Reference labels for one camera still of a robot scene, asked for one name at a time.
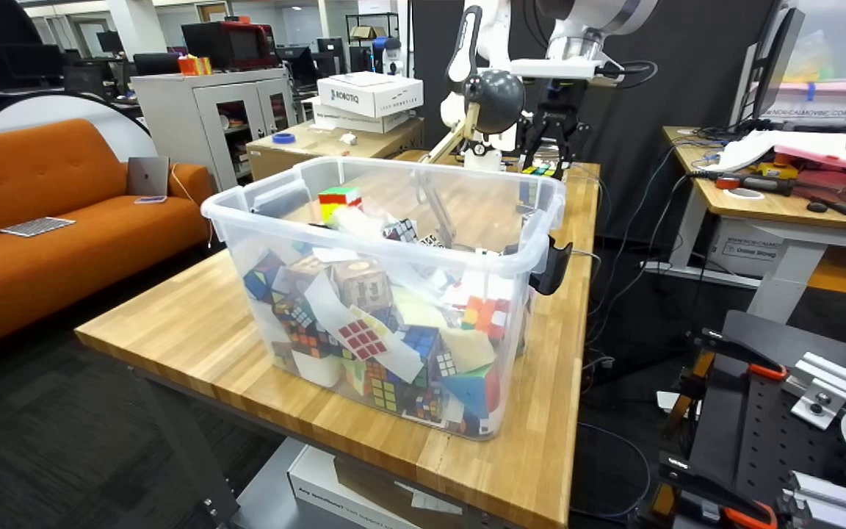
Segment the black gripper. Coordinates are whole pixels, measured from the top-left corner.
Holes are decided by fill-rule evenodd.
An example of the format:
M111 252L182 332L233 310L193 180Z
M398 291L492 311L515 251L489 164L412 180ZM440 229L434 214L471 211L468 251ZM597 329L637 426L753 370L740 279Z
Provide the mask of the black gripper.
M580 98L580 83L544 83L528 126L528 144L541 148L544 141L553 141L555 148L568 148L580 126Z

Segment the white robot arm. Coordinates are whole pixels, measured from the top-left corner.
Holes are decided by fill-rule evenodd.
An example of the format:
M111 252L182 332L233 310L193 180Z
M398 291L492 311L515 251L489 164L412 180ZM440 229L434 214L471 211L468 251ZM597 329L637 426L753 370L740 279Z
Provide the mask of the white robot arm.
M541 57L508 51L524 4L553 23ZM464 0L440 122L461 138L502 135L524 108L527 83L622 85L630 72L605 54L605 42L637 33L655 7L659 0Z

